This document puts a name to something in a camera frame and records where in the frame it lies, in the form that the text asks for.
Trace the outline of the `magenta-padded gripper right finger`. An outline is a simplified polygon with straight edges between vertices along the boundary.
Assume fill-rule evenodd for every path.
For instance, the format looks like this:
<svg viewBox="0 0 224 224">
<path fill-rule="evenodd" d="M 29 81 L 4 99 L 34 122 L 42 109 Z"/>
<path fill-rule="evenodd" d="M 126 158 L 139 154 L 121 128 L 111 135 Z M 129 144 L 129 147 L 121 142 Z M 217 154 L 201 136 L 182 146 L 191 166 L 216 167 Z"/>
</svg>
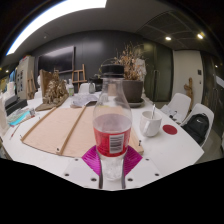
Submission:
<svg viewBox="0 0 224 224">
<path fill-rule="evenodd" d="M 144 158 L 129 146 L 123 160 L 122 188 L 140 188 L 160 178 L 162 178 L 162 174 L 153 161 Z"/>
</svg>

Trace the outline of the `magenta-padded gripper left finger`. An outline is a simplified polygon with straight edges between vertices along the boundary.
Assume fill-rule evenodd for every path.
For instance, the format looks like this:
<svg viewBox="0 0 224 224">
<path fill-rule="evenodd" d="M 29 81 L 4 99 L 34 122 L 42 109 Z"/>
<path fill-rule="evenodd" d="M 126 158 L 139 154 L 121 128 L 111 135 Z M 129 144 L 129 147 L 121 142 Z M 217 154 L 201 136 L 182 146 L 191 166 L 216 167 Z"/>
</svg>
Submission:
<svg viewBox="0 0 224 224">
<path fill-rule="evenodd" d="M 102 166 L 96 147 L 91 147 L 81 158 L 74 158 L 62 177 L 84 188 L 102 189 Z"/>
</svg>

